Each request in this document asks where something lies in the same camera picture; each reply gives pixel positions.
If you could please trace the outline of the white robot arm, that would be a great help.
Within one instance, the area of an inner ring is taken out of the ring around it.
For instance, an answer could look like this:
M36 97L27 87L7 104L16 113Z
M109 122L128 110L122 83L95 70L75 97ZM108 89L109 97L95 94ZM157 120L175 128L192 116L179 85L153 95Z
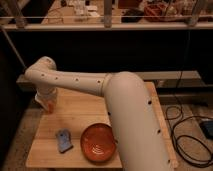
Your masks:
M26 69L25 78L36 86L43 107L58 87L102 96L124 171L174 171L151 95L138 75L59 71L44 56Z

